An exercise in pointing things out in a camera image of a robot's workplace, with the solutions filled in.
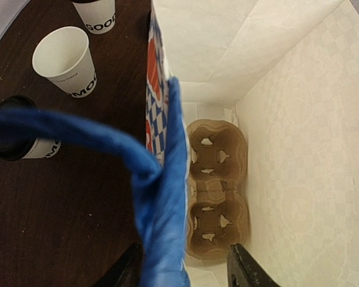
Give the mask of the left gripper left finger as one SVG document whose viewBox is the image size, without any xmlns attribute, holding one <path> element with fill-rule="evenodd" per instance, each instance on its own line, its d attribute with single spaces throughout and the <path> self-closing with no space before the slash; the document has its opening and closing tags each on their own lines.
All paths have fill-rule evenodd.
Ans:
<svg viewBox="0 0 359 287">
<path fill-rule="evenodd" d="M 138 286 L 142 257 L 142 245 L 131 244 L 101 278 L 101 286 Z"/>
</svg>

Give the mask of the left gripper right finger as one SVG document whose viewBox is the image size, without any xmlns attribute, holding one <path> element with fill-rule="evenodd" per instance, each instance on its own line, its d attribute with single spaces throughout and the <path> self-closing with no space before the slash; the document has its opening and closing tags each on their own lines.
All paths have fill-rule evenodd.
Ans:
<svg viewBox="0 0 359 287">
<path fill-rule="evenodd" d="M 258 262 L 241 245 L 230 246 L 227 256 L 229 287 L 279 287 Z"/>
</svg>

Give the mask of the blue checkered paper bag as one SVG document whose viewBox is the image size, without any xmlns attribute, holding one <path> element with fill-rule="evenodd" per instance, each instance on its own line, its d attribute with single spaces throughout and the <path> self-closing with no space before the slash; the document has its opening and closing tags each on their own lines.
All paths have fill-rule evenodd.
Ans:
<svg viewBox="0 0 359 287">
<path fill-rule="evenodd" d="M 117 1 L 94 35 L 28 1 L 0 40 L 0 286 L 359 286 L 359 14 L 349 1 Z"/>
</svg>

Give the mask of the black cup lid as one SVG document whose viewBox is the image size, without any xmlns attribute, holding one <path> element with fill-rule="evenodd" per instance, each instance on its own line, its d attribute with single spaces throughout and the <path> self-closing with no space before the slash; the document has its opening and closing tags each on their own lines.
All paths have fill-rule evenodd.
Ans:
<svg viewBox="0 0 359 287">
<path fill-rule="evenodd" d="M 3 99 L 0 102 L 0 109 L 28 108 L 36 109 L 33 100 L 26 96 L 15 95 Z M 36 138 L 26 141 L 3 141 L 0 142 L 0 158 L 6 161 L 17 161 L 25 158 L 25 155 L 31 150 Z"/>
</svg>

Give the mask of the cardboard cup carrier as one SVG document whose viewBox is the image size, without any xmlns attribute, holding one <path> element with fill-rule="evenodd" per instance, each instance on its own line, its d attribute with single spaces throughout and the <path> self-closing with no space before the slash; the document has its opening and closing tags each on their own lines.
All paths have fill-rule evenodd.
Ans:
<svg viewBox="0 0 359 287">
<path fill-rule="evenodd" d="M 247 143 L 234 124 L 196 120 L 190 143 L 187 253 L 201 260 L 224 258 L 246 242 L 249 212 L 241 188 L 247 176 Z"/>
</svg>

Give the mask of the white paper cup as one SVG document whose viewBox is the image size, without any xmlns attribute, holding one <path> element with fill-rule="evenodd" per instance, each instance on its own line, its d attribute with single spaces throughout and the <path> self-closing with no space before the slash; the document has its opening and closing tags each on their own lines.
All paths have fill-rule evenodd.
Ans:
<svg viewBox="0 0 359 287">
<path fill-rule="evenodd" d="M 51 158 L 60 150 L 61 141 L 36 139 L 27 154 L 22 159 Z"/>
<path fill-rule="evenodd" d="M 109 32 L 116 22 L 115 0 L 71 1 L 86 29 L 93 34 Z"/>
</svg>

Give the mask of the white paper cups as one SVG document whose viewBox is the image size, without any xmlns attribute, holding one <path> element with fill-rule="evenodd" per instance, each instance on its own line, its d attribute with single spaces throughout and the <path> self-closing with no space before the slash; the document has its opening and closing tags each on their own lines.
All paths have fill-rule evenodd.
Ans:
<svg viewBox="0 0 359 287">
<path fill-rule="evenodd" d="M 98 83 L 89 37 L 75 26 L 65 26 L 46 35 L 34 50 L 32 67 L 38 75 L 76 99 L 88 96 Z"/>
</svg>

